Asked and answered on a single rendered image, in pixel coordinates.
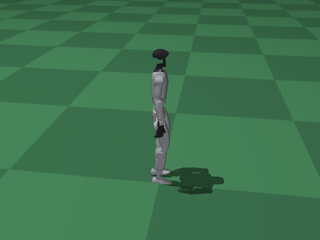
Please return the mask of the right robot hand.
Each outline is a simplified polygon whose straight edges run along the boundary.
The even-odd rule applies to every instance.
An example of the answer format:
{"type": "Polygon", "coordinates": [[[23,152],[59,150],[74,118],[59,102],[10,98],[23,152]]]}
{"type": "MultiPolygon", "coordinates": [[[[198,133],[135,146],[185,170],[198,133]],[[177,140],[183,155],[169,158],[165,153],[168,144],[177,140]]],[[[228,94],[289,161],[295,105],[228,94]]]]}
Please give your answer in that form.
{"type": "MultiPolygon", "coordinates": [[[[165,123],[165,122],[164,122],[165,123]]],[[[166,133],[164,125],[160,126],[159,121],[157,122],[157,131],[156,131],[156,135],[154,136],[155,138],[161,138],[164,136],[164,133],[166,133]]]]}

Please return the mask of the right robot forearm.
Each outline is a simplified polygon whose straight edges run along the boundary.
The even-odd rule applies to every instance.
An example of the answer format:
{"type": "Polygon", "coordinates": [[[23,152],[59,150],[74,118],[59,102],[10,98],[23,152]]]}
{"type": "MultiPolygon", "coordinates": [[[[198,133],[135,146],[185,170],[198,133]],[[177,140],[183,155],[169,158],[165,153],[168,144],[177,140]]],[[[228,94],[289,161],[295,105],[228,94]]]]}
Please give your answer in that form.
{"type": "Polygon", "coordinates": [[[159,121],[159,126],[164,125],[164,112],[163,112],[163,102],[161,100],[157,100],[155,103],[155,111],[157,114],[157,121],[159,121]]]}

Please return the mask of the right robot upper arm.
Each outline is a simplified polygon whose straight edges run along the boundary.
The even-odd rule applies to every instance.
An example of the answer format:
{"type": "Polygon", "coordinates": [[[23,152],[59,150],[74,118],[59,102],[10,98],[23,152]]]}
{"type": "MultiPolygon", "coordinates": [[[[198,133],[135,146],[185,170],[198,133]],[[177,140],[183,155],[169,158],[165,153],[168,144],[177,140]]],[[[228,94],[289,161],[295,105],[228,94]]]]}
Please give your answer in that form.
{"type": "Polygon", "coordinates": [[[161,100],[163,104],[163,99],[160,98],[162,95],[162,89],[164,84],[164,78],[162,75],[156,75],[154,78],[154,104],[156,104],[157,100],[161,100]]]}

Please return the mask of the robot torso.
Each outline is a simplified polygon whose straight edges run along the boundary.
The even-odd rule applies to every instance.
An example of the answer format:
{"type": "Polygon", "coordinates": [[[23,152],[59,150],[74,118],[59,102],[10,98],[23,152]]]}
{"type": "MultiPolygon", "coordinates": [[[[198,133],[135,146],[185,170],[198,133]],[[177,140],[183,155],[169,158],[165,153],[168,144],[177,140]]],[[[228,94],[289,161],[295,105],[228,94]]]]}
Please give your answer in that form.
{"type": "MultiPolygon", "coordinates": [[[[154,69],[153,69],[153,71],[154,71],[154,69]]],[[[151,76],[152,103],[154,104],[154,94],[155,94],[154,79],[155,79],[156,75],[162,75],[163,78],[164,78],[164,82],[163,82],[162,94],[161,94],[160,98],[163,100],[163,104],[165,104],[166,97],[167,97],[167,89],[168,89],[168,84],[169,84],[167,72],[165,70],[164,70],[164,72],[162,72],[162,69],[159,69],[158,72],[153,72],[153,71],[152,71],[152,76],[151,76]]],[[[162,105],[162,107],[163,107],[163,115],[165,117],[164,105],[162,105]]],[[[154,104],[154,107],[153,107],[153,110],[152,110],[152,118],[153,118],[154,122],[155,122],[155,119],[157,118],[157,112],[156,112],[155,108],[156,108],[156,105],[154,104]]]]}

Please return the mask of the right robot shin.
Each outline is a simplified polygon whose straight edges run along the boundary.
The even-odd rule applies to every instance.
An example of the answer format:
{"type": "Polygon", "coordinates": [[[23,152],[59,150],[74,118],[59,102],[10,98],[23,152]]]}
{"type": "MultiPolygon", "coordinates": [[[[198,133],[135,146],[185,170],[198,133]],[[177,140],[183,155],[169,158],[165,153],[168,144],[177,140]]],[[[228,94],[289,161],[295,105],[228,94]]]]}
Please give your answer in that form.
{"type": "Polygon", "coordinates": [[[156,179],[161,180],[161,176],[165,167],[167,153],[164,157],[164,154],[162,151],[157,151],[155,154],[155,168],[156,168],[156,179]]]}

